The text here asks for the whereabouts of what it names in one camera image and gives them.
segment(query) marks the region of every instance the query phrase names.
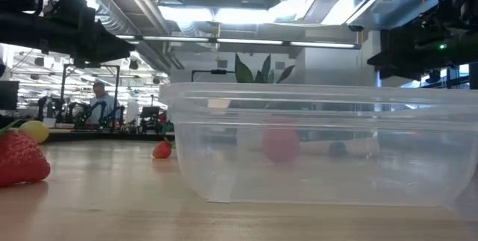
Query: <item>workbench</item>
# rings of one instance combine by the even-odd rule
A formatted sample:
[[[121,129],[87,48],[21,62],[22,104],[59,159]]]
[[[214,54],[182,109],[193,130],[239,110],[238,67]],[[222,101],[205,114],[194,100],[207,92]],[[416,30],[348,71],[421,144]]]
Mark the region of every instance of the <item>workbench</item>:
[[[0,240],[477,240],[475,178],[449,207],[215,204],[156,142],[50,143],[45,182],[0,189]]]

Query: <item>ductwork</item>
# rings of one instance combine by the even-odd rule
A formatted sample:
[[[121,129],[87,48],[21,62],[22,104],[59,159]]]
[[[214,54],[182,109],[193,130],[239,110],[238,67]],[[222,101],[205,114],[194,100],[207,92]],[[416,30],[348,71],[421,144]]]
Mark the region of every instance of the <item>ductwork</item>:
[[[112,34],[140,34],[140,30],[133,25],[128,17],[120,10],[113,0],[87,0],[89,3],[98,6],[97,18],[103,26]],[[145,58],[146,62],[154,69],[168,73],[170,62],[153,49],[148,43],[141,42],[137,45],[137,51]]]

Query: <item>computer monitor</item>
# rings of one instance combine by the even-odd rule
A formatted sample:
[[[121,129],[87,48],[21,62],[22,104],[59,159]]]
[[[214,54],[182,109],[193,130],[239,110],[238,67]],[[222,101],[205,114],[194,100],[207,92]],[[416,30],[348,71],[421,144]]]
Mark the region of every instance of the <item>computer monitor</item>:
[[[0,110],[16,110],[19,81],[0,81]]]

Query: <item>desk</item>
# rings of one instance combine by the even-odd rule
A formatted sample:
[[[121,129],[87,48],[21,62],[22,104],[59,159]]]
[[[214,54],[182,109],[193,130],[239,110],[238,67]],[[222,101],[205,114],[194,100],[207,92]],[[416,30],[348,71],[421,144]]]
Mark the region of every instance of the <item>desk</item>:
[[[471,184],[453,210],[214,204],[183,181],[175,158],[153,160],[154,142],[51,143],[46,182],[0,190],[8,241],[476,240]]]

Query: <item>wooden table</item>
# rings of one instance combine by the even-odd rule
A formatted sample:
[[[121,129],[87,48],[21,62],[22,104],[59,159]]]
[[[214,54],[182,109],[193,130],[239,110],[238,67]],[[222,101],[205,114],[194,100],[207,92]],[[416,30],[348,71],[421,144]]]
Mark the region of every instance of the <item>wooden table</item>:
[[[0,240],[477,240],[475,184],[450,208],[213,204],[155,143],[48,144],[44,183],[0,190]]]

